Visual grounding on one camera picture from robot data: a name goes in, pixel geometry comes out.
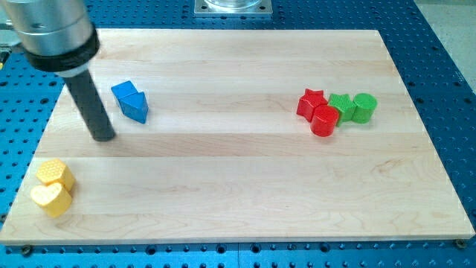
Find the black flange ring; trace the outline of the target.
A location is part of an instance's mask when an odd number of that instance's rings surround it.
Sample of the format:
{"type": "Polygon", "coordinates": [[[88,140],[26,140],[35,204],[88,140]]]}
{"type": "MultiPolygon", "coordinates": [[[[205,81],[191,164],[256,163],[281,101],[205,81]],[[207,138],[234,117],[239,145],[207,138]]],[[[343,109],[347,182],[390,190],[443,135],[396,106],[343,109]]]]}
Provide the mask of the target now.
{"type": "Polygon", "coordinates": [[[100,40],[96,28],[79,48],[64,54],[42,56],[25,50],[25,58],[36,69],[46,72],[70,71],[88,63],[99,51],[100,40]]]}

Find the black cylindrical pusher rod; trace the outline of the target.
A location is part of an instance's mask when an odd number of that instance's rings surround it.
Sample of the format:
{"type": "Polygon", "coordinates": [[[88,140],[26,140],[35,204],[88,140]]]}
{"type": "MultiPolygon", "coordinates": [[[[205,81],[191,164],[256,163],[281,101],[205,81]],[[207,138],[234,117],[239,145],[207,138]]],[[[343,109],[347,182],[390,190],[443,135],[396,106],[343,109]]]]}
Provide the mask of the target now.
{"type": "Polygon", "coordinates": [[[115,131],[89,70],[65,77],[65,84],[95,141],[110,141],[115,131]]]}

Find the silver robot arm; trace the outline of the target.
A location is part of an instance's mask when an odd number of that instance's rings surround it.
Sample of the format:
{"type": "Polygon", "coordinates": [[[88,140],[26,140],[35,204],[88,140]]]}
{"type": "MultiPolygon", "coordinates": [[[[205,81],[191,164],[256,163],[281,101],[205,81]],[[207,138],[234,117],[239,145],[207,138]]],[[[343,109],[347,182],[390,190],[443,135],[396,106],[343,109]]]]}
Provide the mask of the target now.
{"type": "Polygon", "coordinates": [[[1,66],[22,51],[40,71],[65,84],[95,141],[110,141],[115,131],[89,72],[100,40],[83,0],[2,0],[1,66]]]}

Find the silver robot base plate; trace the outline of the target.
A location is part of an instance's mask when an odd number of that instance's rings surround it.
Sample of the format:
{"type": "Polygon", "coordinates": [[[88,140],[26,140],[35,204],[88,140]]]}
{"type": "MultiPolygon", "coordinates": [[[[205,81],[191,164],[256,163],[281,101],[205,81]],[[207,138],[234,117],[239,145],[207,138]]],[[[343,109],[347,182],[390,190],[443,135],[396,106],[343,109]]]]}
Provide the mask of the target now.
{"type": "Polygon", "coordinates": [[[195,0],[195,17],[271,17],[272,0],[195,0]]]}

